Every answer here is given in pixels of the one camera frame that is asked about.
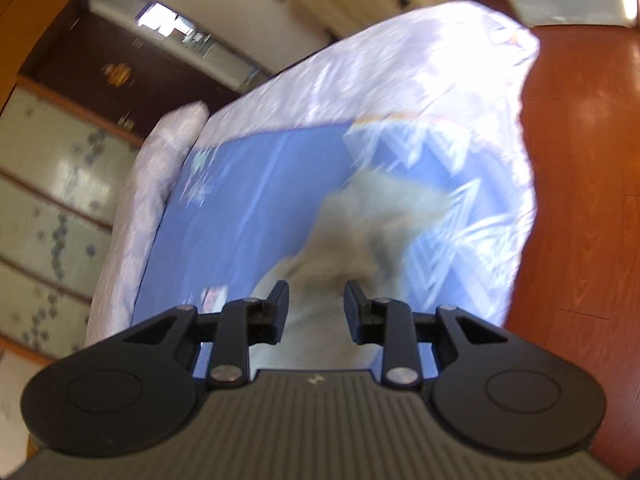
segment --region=mattress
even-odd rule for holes
[[[518,115],[537,52],[509,18],[452,2],[334,44],[208,121],[202,104],[163,118],[124,187],[87,343],[250,295],[364,168],[450,197],[405,254],[401,299],[503,323],[535,215]]]

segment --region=blue bed sheet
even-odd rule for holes
[[[370,126],[378,133],[380,127]],[[166,206],[132,322],[181,303],[202,311],[212,288],[224,288],[229,299],[250,295],[271,267],[304,246],[324,197],[363,165],[444,190],[452,199],[446,218],[408,250],[403,299],[422,312],[438,304],[456,304],[485,319],[503,312],[520,206],[511,175],[489,150],[467,150],[462,162],[453,154],[458,166],[451,171],[453,155],[438,142],[441,124],[427,132],[418,152],[405,156],[393,139],[424,127],[387,121],[385,135],[372,137],[367,126],[334,124],[194,149]],[[196,376],[207,358],[203,351]],[[433,372],[433,364],[425,370]]]

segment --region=metal screw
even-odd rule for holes
[[[306,382],[312,384],[313,386],[318,386],[319,384],[324,383],[324,377],[322,377],[322,375],[316,374],[313,377],[309,377]]]
[[[403,366],[391,368],[386,373],[387,380],[393,384],[412,384],[418,380],[418,377],[418,372],[413,368],[405,368]]]
[[[212,379],[221,383],[234,383],[242,377],[242,370],[235,365],[218,365],[210,375]]]

